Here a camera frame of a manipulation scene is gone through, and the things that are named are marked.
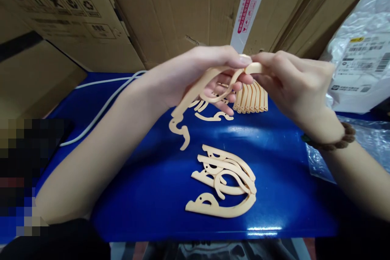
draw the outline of brown cardboard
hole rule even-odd
[[[0,63],[0,119],[42,118],[87,74],[47,41]]]
[[[144,64],[230,44],[240,0],[116,0]],[[272,50],[302,0],[262,0],[244,53]]]
[[[31,28],[5,10],[2,5],[0,5],[0,26],[2,29],[0,34],[0,44],[10,41],[16,37],[20,37],[21,35],[31,31]]]
[[[59,48],[66,48],[64,52],[68,56],[89,70],[136,72],[144,69],[113,10],[113,0],[0,1],[43,38]]]
[[[304,0],[276,50],[318,59],[359,0]]]

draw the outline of plastic packaging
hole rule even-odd
[[[321,60],[336,65],[327,104],[366,113],[390,96],[390,0],[360,0]]]
[[[350,123],[356,129],[356,140],[390,173],[390,122],[364,121],[338,116],[341,122]],[[336,183],[318,150],[306,145],[310,174]]]

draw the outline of plastic bag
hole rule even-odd
[[[390,122],[364,121],[338,116],[341,122],[350,123],[356,129],[356,140],[390,173]],[[336,183],[318,150],[306,145],[310,174]]]

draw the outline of stack of plastic parts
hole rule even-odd
[[[207,156],[198,155],[198,161],[203,163],[204,170],[193,172],[191,177],[215,188],[218,197],[222,200],[225,199],[224,193],[229,195],[246,193],[248,196],[237,206],[221,207],[211,193],[203,193],[198,196],[195,202],[187,203],[186,211],[225,218],[243,215],[256,201],[256,177],[252,170],[245,161],[232,153],[204,144],[202,149],[207,152]],[[228,186],[222,175],[233,176],[238,186]]]
[[[253,84],[243,84],[237,92],[233,110],[237,113],[259,113],[268,111],[268,93],[255,80]]]
[[[259,62],[253,62],[248,65],[245,69],[237,69],[231,80],[230,84],[227,87],[226,91],[222,93],[219,96],[215,97],[207,97],[204,93],[204,88],[207,86],[207,84],[216,76],[219,74],[231,70],[229,66],[222,66],[222,67],[212,67],[209,68],[203,76],[188,90],[186,95],[183,97],[180,104],[172,111],[171,116],[172,119],[169,122],[169,129],[172,133],[182,135],[184,137],[184,143],[181,146],[180,150],[185,150],[187,146],[190,143],[190,133],[188,131],[188,127],[186,125],[183,125],[181,128],[178,128],[178,124],[181,123],[184,119],[184,112],[187,110],[187,108],[193,103],[193,101],[199,96],[203,101],[209,102],[209,103],[216,103],[221,100],[223,100],[229,93],[232,92],[233,85],[237,81],[238,77],[242,74],[264,74],[266,73],[267,69],[263,67]]]

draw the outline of hand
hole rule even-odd
[[[204,89],[206,96],[214,97],[212,92],[220,95],[226,90],[217,82],[229,84],[235,69],[246,68],[250,63],[252,60],[249,57],[239,56],[231,46],[196,47],[148,71],[137,80],[137,83],[143,83],[148,88],[153,87],[153,92],[158,99],[170,108],[180,103],[187,90],[210,67],[230,66],[232,68],[216,76]],[[253,78],[250,75],[241,74],[233,86],[233,91],[241,90],[242,82],[251,84]],[[233,103],[236,95],[231,92],[226,99]],[[223,101],[214,105],[229,116],[234,114],[233,110]]]
[[[337,141],[342,125],[326,107],[325,95],[334,65],[292,54],[259,53],[252,60],[269,69],[269,75],[253,75],[268,92],[280,111],[292,119],[306,134],[320,143]]]

